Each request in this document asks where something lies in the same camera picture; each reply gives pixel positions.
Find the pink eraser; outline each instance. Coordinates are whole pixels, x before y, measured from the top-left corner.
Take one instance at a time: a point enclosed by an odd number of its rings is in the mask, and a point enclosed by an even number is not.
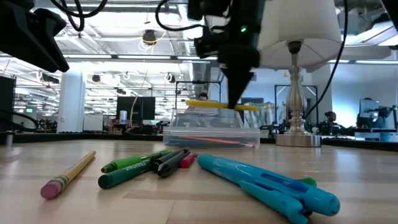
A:
[[[62,186],[57,181],[50,181],[42,187],[40,194],[45,199],[53,199],[57,196],[62,190]]]
[[[195,161],[195,159],[198,157],[197,154],[195,153],[190,153],[189,155],[185,156],[185,158],[183,158],[180,162],[180,167],[182,168],[188,168],[191,166],[191,164],[193,163],[193,161]]]

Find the desk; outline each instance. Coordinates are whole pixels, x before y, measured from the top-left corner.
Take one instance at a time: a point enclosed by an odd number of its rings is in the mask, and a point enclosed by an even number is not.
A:
[[[0,147],[2,223],[29,224],[280,224],[288,221],[239,187],[198,164],[160,179],[142,174],[110,190],[97,185],[100,168],[114,158],[163,149],[161,142],[79,140]],[[46,202],[40,188],[88,151],[96,159],[59,198]],[[197,149],[293,178],[313,177],[341,202],[335,217],[310,223],[398,223],[398,154],[323,146],[262,145],[260,149]]]

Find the red marker cap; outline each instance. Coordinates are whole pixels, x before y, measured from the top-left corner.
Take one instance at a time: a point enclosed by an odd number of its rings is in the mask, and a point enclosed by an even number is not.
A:
[[[182,168],[188,168],[191,166],[191,164],[193,163],[193,161],[195,161],[195,159],[198,157],[198,154],[195,153],[190,153],[189,155],[185,156],[185,158],[183,158],[180,162],[180,167]]]

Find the white lampshade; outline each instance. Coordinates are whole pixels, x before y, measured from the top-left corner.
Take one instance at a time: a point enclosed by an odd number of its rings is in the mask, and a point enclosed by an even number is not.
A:
[[[301,40],[298,66],[334,59],[341,45],[333,0],[266,1],[259,35],[261,65],[274,69],[292,66],[287,43]]]

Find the whiteboard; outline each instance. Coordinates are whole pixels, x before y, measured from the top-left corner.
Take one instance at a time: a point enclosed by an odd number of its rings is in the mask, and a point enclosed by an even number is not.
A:
[[[104,115],[102,114],[85,114],[83,122],[84,131],[102,131],[103,130]]]

